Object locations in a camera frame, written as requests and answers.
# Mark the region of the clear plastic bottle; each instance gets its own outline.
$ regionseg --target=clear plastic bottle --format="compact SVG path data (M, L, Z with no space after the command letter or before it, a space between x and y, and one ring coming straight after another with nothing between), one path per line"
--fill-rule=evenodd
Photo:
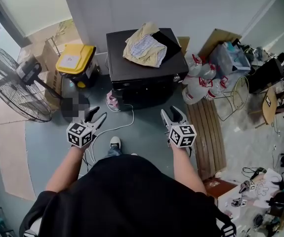
M202 68L202 60L197 55L192 55L192 58L187 60L189 72L182 81L182 84L187 85L192 78L197 77Z
M186 88L182 91L183 100L188 105L195 104L200 101L212 86L212 80L204 80L202 78L193 78Z
M202 65L201 71L198 74L198 77L201 77L204 80L212 80L216 75L216 66L211 63L205 63Z
M206 95L204 96L207 100L212 100L215 97L222 94L229 85L229 80L227 77L223 77L222 79L214 79L212 87L208 90Z

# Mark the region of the white sneaker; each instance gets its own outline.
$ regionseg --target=white sneaker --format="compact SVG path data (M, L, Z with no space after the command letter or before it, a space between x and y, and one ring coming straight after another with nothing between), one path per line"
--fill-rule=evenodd
M121 140L119 137L117 136L112 137L112 139L110 140L110 148L111 147L118 147L121 149Z

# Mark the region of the wooden table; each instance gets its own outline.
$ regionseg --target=wooden table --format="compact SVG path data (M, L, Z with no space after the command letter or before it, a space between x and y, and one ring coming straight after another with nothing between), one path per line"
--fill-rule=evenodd
M256 126L255 128L259 128L262 125L271 124L272 122L274 122L274 118L275 118L276 110L277 110L276 93L272 87L270 87L268 91L265 93L266 95L262 103L262 109L249 113L249 114L262 113L262 116L265 120L264 123Z

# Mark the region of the wooden pallet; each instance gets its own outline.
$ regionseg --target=wooden pallet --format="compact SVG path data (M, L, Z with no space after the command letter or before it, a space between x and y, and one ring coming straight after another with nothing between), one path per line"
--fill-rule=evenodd
M187 116L194 125L197 137L194 143L198 173L202 180L226 167L224 142L214 101L202 99L187 105Z

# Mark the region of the white wall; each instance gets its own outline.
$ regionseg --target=white wall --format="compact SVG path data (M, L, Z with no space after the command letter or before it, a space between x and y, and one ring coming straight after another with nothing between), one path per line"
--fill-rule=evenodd
M66 0L0 0L24 36L71 18Z
M242 42L253 47L265 47L282 33L284 33L284 0L276 0ZM277 54L284 51L284 35L269 51Z
M2 27L0 23L0 48L5 50L13 59L17 60L20 53L20 46L13 40L10 34Z
M198 52L214 28L242 34L266 0L67 0L85 43L106 51L106 33L136 29L154 21L176 36L190 36Z

